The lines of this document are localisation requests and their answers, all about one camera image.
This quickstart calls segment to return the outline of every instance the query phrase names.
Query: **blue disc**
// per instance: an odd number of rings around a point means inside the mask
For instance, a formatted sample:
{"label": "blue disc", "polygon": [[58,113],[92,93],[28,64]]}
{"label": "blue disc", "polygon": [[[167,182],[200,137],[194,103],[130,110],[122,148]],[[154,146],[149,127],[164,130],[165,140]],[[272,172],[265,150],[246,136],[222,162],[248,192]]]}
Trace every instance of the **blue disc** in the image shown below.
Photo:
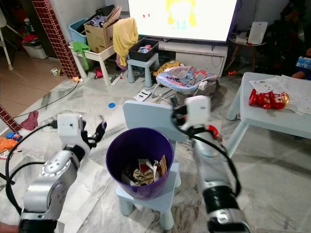
{"label": "blue disc", "polygon": [[108,107],[109,107],[109,108],[114,108],[115,106],[116,106],[115,103],[110,103],[110,104],[108,104]]}

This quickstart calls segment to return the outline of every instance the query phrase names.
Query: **television screen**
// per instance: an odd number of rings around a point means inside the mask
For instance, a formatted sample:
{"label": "television screen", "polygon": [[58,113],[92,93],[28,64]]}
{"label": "television screen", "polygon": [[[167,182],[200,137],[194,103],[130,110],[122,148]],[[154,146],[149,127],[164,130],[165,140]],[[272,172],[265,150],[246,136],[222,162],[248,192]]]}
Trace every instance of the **television screen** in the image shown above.
{"label": "television screen", "polygon": [[140,35],[226,41],[237,0],[128,0]]}

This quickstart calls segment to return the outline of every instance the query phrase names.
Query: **brick-patterned pillar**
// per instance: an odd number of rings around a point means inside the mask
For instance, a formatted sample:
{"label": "brick-patterned pillar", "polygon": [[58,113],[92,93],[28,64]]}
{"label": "brick-patterned pillar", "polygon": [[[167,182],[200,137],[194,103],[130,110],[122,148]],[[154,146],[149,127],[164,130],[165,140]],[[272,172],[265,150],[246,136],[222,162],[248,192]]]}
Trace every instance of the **brick-patterned pillar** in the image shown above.
{"label": "brick-patterned pillar", "polygon": [[53,49],[62,64],[63,71],[69,78],[80,77],[78,67],[68,48],[50,0],[32,0],[32,2]]}
{"label": "brick-patterned pillar", "polygon": [[0,118],[4,123],[13,131],[18,132],[21,127],[19,124],[11,117],[10,114],[0,105]]}

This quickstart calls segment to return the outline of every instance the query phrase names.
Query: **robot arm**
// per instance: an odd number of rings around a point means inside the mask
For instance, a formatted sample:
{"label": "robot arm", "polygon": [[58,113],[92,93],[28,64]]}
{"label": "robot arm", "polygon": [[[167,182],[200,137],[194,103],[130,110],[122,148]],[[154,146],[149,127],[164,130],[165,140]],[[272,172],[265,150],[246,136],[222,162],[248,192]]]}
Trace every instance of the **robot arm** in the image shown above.
{"label": "robot arm", "polygon": [[[210,100],[205,96],[187,98],[186,106],[175,107],[173,119],[175,125],[186,132],[208,142],[214,142],[221,147],[207,132],[205,125],[209,118]],[[243,211],[239,209],[236,196],[232,191],[224,157],[206,143],[197,139],[192,140],[193,156],[199,170],[199,183],[206,204],[209,221],[207,223],[211,233],[250,233]]]}
{"label": "robot arm", "polygon": [[58,116],[58,135],[64,149],[43,165],[37,180],[27,189],[19,225],[20,233],[54,232],[67,191],[77,178],[80,161],[101,140],[106,126],[103,122],[97,127],[95,134],[87,135],[84,131],[85,122],[80,115]]}

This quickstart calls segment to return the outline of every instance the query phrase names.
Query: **blue plastic basket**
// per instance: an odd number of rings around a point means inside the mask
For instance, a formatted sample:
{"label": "blue plastic basket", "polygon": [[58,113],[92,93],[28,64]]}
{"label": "blue plastic basket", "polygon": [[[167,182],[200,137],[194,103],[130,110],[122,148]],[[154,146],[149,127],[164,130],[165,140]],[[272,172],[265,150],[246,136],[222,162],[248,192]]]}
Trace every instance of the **blue plastic basket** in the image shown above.
{"label": "blue plastic basket", "polygon": [[87,18],[83,18],[73,24],[69,25],[69,30],[70,30],[70,34],[71,34],[71,39],[73,41],[79,41],[82,43],[87,44],[87,40],[86,40],[86,35],[82,35],[81,33],[78,33],[76,30],[77,28],[82,24],[85,23],[87,21]]}

